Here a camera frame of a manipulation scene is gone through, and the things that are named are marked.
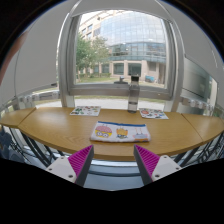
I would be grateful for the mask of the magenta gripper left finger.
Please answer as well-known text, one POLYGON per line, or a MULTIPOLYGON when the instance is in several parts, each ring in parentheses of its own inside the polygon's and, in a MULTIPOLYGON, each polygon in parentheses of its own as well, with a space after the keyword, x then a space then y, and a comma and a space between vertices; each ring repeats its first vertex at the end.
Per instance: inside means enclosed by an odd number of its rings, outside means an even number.
POLYGON ((69 157, 59 157, 50 166, 48 166, 46 170, 56 176, 83 187, 93 156, 94 147, 90 145, 69 157))

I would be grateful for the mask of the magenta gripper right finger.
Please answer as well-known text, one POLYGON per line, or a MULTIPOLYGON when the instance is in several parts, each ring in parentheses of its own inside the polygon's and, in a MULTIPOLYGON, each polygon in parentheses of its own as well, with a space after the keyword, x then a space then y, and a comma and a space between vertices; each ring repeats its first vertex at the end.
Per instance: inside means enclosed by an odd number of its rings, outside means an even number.
POLYGON ((134 145, 134 157, 145 185, 181 170, 168 155, 158 156, 139 145, 134 145))

